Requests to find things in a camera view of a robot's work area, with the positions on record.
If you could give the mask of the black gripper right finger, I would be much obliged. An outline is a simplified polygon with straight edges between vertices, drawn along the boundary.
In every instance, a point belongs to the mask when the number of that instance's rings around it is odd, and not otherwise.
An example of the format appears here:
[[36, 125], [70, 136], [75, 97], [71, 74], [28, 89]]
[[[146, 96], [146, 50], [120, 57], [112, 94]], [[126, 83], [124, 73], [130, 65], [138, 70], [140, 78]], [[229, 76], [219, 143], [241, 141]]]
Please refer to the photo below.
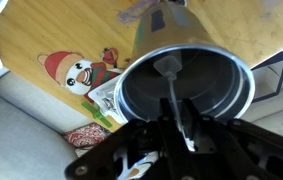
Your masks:
[[248, 157], [227, 126], [209, 115], [201, 115], [195, 105], [184, 99], [181, 117], [186, 134], [194, 141], [192, 162], [199, 180], [245, 180]]

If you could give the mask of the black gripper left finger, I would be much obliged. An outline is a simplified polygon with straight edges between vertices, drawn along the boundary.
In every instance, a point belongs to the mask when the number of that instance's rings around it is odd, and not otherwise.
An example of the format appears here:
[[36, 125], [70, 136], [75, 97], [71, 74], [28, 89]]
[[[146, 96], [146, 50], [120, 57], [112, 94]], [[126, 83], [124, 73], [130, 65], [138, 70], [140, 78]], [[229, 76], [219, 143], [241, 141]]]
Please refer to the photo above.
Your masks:
[[158, 126], [163, 139], [164, 153], [168, 162], [172, 180], [195, 180], [193, 167], [189, 161], [190, 153], [182, 134], [179, 132], [170, 102], [160, 100], [161, 115]]

